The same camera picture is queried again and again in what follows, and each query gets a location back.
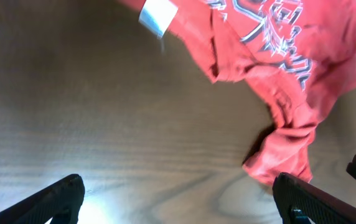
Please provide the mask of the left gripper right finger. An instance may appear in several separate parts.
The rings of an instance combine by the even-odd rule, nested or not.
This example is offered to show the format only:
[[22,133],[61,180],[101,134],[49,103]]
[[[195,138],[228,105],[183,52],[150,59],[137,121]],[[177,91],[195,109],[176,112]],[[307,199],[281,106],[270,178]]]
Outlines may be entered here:
[[356,208],[288,174],[273,182],[273,198],[283,224],[356,224]]

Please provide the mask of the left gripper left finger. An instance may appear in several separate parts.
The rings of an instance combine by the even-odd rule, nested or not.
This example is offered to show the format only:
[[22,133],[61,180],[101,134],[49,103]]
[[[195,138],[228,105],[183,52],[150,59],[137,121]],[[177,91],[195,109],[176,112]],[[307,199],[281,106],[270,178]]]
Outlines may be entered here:
[[70,174],[0,212],[0,224],[77,224],[85,186]]

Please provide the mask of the red soccer t-shirt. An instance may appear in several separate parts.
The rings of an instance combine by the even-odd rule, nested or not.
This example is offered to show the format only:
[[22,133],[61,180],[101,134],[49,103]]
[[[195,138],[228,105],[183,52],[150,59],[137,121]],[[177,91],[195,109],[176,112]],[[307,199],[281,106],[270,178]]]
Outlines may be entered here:
[[356,88],[356,0],[129,0],[157,36],[176,35],[212,82],[247,82],[272,133],[243,163],[271,185],[312,179],[308,147],[338,98]]

